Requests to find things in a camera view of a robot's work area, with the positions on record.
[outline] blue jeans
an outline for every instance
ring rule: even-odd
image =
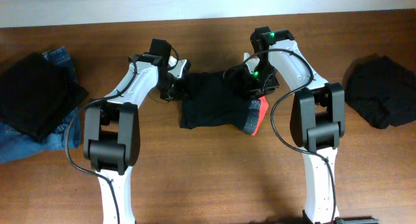
[[[75,66],[65,47],[45,52],[44,57],[56,65],[57,69],[66,69],[69,77],[74,82],[78,82]],[[13,129],[13,127],[0,122],[0,163],[26,158],[43,151],[63,150],[64,135],[76,110],[72,110],[62,120],[61,124],[51,134],[46,136],[42,142],[36,142],[30,136],[24,135]],[[77,148],[80,143],[81,121],[78,117],[70,132],[69,146],[72,149]]]

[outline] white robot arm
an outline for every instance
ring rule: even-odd
[[[256,48],[264,48],[264,50],[273,50],[273,49],[285,49],[288,51],[293,51],[297,55],[301,56],[305,61],[306,59],[301,54],[298,44],[294,40],[293,36],[289,31],[277,31],[277,32],[270,32],[268,27],[256,29],[256,31],[252,34],[250,38],[252,44],[256,50]],[[283,51],[273,51],[267,54],[268,56],[259,56],[260,58],[252,58],[247,61],[247,69],[250,74],[257,74],[259,77],[259,73],[264,72],[263,70],[267,66],[272,66],[274,69],[279,71],[283,78],[285,79],[286,83],[288,84],[291,90],[295,90],[304,84],[307,83],[311,74],[309,70],[306,68],[305,64],[297,57],[290,55],[289,53]],[[244,54],[244,60],[249,57],[248,53]],[[313,80],[312,82],[306,86],[307,89],[311,90],[312,92],[323,92],[324,87],[328,84],[328,81],[322,78],[312,67],[311,70],[313,72]],[[336,122],[335,128],[338,134],[335,134],[335,137],[340,137],[343,134],[343,113],[344,113],[344,103],[343,103],[343,93],[342,93],[342,103],[337,105],[339,112],[342,113],[342,116],[339,116],[340,121]],[[307,118],[315,118],[315,106],[313,105],[313,110],[308,112],[309,116]],[[293,131],[301,131],[302,128],[299,127],[298,129],[293,129],[291,126],[292,134]],[[315,149],[314,153],[318,153],[324,158],[327,158],[331,170],[334,170],[335,167],[335,157],[337,155],[337,144],[332,144],[331,142],[327,142],[327,140],[320,141],[321,146],[320,149]],[[307,151],[305,147],[303,147],[302,143],[298,146],[301,146],[301,149]],[[305,172],[306,172],[306,186],[307,186],[307,198],[306,198],[306,205],[304,213],[306,217],[312,223],[329,223],[332,218],[333,212],[333,194],[332,194],[332,182],[330,179],[330,175],[328,173],[328,168],[319,157],[314,155],[307,155],[303,154],[304,161],[305,161]],[[335,217],[339,217],[338,209],[335,207]]]
[[[252,97],[269,94],[279,86],[275,77],[279,71],[291,90],[310,82],[306,88],[295,93],[291,116],[291,134],[297,146],[305,152],[319,154],[322,158],[304,154],[307,199],[304,219],[308,223],[331,223],[339,216],[334,207],[332,180],[328,167],[334,171],[339,138],[345,131],[344,92],[340,84],[329,84],[311,68],[307,69],[303,55],[289,31],[271,32],[268,27],[256,29],[250,37],[259,58],[244,61],[249,76],[246,93]],[[269,49],[284,49],[286,52],[269,52]],[[120,219],[117,218],[109,181],[99,178],[103,200],[104,224],[134,224],[131,209],[131,171],[140,151],[138,108],[153,88],[161,91],[161,99],[180,99],[181,78],[189,70],[188,60],[170,57],[171,46],[163,40],[153,39],[148,54],[136,55],[129,64],[123,80],[108,96],[114,96],[128,87],[120,96],[107,100],[99,106],[86,110],[84,128],[84,157],[91,161],[93,169],[111,181],[114,188]],[[315,105],[326,106],[323,113],[315,113]],[[118,132],[101,130],[101,125],[117,121]],[[350,223],[337,219],[336,223]]]
[[[138,108],[148,92],[158,87],[167,101],[180,98],[176,87],[188,71],[188,60],[170,56],[171,46],[164,40],[153,39],[148,54],[137,54],[129,63],[127,74],[106,97],[115,96],[99,106],[86,109],[84,128],[84,157],[91,161],[96,173],[109,179],[114,189],[120,220],[110,187],[98,178],[103,201],[103,223],[134,224],[131,208],[131,172],[140,151]],[[102,125],[118,122],[118,132],[101,130]]]

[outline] black garment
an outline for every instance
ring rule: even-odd
[[[378,129],[412,122],[416,120],[415,74],[386,56],[358,65],[348,79],[345,101]]]
[[[260,101],[243,98],[239,95],[239,92],[242,92],[242,82],[238,78],[232,82],[225,81],[222,74],[223,71],[186,74],[184,82],[186,95],[182,104],[181,128],[193,129],[232,124],[252,134],[257,126]],[[253,101],[258,102],[257,110]],[[246,131],[249,128],[247,121],[251,119],[248,118],[250,111],[257,111],[257,119],[253,120],[255,121],[253,127]]]
[[[36,140],[53,132],[88,95],[62,70],[33,53],[2,73],[2,121]]]

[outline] wood grain surface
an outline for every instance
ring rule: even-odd
[[[108,94],[127,71],[127,56],[163,38],[192,62],[191,72],[220,71],[252,52],[256,27],[289,29],[309,63],[342,82],[360,58],[387,55],[416,70],[414,10],[300,14],[229,19],[109,23],[0,29],[0,69],[32,51],[65,45],[90,97]],[[272,105],[288,92],[281,87]],[[276,110],[290,142],[292,98]],[[137,223],[248,223],[302,215],[306,200],[302,156],[274,136],[266,114],[256,136],[235,127],[180,129],[181,103],[146,99],[131,197]],[[335,178],[342,217],[416,223],[416,123],[372,128],[346,106]],[[82,146],[72,150],[83,167]],[[98,181],[73,169],[63,151],[0,165],[0,223],[102,223]]]

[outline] red fabric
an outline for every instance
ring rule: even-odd
[[[266,97],[262,96],[259,98],[261,104],[260,104],[260,110],[259,110],[259,121],[257,122],[257,126],[255,127],[255,131],[252,134],[252,136],[255,136],[255,134],[257,133],[257,130],[259,130],[260,124],[263,121],[263,119],[265,118],[266,115],[266,111],[268,109],[268,103],[266,101]]]

